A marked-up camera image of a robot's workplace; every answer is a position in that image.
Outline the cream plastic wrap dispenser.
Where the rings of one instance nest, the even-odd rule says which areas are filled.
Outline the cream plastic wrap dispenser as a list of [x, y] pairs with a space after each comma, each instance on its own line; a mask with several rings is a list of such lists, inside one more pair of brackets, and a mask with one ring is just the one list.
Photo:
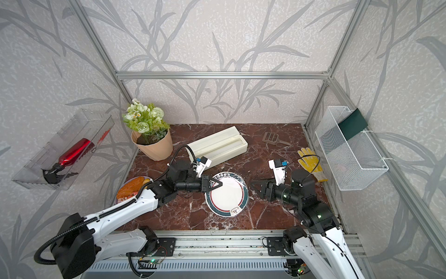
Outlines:
[[235, 126], [189, 143], [195, 158], [211, 160], [210, 169], [247, 151], [248, 143]]

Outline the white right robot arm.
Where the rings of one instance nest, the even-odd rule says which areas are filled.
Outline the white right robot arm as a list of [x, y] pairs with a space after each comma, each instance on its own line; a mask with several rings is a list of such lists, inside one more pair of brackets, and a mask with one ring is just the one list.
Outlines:
[[250, 186], [260, 199], [292, 206], [290, 214], [300, 223], [283, 232], [284, 250], [294, 253], [317, 279], [362, 279], [337, 218], [317, 198], [312, 174], [294, 170], [286, 184], [283, 168], [274, 173], [273, 179], [253, 180]]

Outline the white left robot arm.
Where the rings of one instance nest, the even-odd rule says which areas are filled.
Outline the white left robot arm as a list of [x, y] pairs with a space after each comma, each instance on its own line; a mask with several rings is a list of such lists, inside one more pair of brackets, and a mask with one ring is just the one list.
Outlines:
[[222, 182], [203, 173], [209, 163], [206, 158], [173, 162], [160, 177], [144, 183], [136, 196], [85, 217], [69, 216], [58, 234], [37, 249], [34, 261], [57, 265], [65, 279], [73, 279], [101, 260], [156, 252], [160, 245], [149, 227], [118, 234], [115, 229], [161, 208], [180, 191], [209, 193], [222, 187]]

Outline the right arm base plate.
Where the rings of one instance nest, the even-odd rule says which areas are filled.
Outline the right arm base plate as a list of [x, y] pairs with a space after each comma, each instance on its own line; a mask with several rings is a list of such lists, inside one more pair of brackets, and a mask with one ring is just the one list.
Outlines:
[[269, 256], [288, 256], [283, 237], [267, 237], [266, 246]]

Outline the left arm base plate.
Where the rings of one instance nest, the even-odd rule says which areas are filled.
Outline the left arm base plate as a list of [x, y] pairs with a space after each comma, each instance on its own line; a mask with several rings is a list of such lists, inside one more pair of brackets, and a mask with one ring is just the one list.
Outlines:
[[172, 257], [176, 240], [176, 238], [158, 238], [149, 244], [146, 255], [152, 257]]

